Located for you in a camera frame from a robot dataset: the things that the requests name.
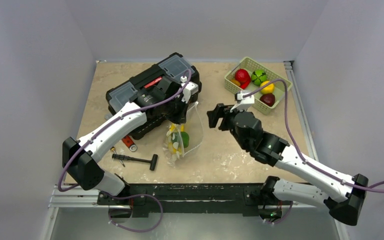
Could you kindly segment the green toy pepper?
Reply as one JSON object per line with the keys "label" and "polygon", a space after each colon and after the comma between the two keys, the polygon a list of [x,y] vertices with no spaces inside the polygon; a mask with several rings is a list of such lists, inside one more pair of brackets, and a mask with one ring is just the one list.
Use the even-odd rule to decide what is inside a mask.
{"label": "green toy pepper", "polygon": [[187,132],[181,131],[180,132],[180,137],[179,137],[179,143],[183,148],[188,148],[189,147],[189,142],[190,142],[190,136]]}

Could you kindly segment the clear zip top bag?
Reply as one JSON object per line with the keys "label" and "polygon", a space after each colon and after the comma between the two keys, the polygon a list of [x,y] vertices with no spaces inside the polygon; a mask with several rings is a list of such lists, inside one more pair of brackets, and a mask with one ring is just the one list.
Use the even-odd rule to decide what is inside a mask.
{"label": "clear zip top bag", "polygon": [[203,143],[204,127],[198,112],[198,101],[186,111],[186,123],[167,126],[163,142],[163,151],[169,165],[188,158],[194,154]]}

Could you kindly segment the yellow toy banana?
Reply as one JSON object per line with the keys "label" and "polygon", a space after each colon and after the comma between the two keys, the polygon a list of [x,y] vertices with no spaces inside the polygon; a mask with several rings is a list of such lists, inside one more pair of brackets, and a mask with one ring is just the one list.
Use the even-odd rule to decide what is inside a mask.
{"label": "yellow toy banana", "polygon": [[183,130],[183,124],[171,123],[168,127],[168,131],[166,132],[168,150],[178,158],[184,151],[184,141],[182,137]]}

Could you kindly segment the dark red toy fruit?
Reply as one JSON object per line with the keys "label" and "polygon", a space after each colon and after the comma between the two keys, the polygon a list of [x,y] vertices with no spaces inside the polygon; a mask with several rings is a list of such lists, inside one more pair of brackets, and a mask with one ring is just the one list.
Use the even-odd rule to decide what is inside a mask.
{"label": "dark red toy fruit", "polygon": [[276,102],[276,97],[273,93],[266,93],[263,94],[259,100],[267,106],[272,107]]}

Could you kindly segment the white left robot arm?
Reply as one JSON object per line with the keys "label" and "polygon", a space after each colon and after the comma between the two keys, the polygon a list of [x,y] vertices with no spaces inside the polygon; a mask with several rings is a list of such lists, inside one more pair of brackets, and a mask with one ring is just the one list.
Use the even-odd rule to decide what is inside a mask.
{"label": "white left robot arm", "polygon": [[83,190],[97,189],[109,193],[118,205],[126,203],[126,182],[102,169],[99,161],[122,138],[143,126],[153,117],[163,117],[174,124],[186,122],[186,112],[199,86],[183,76],[180,81],[163,78],[150,89],[134,93],[109,120],[92,132],[62,143],[62,176],[69,174]]}

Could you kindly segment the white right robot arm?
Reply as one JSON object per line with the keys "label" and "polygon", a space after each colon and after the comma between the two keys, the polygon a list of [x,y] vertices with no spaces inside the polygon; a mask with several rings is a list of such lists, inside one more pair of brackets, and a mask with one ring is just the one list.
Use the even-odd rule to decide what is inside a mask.
{"label": "white right robot arm", "polygon": [[305,157],[285,139],[264,131],[252,112],[219,103],[206,114],[210,128],[229,131],[256,161],[293,173],[320,188],[328,195],[329,214],[343,224],[357,225],[366,198],[364,188],[369,183],[366,176],[347,175]]}

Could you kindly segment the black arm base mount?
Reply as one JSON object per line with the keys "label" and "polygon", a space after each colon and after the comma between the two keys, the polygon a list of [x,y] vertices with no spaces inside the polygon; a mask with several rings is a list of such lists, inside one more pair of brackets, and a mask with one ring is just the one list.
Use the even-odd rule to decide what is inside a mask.
{"label": "black arm base mount", "polygon": [[134,218],[150,213],[241,214],[277,220],[291,204],[274,196],[277,177],[268,183],[131,183],[118,199],[100,191],[99,206],[126,207]]}

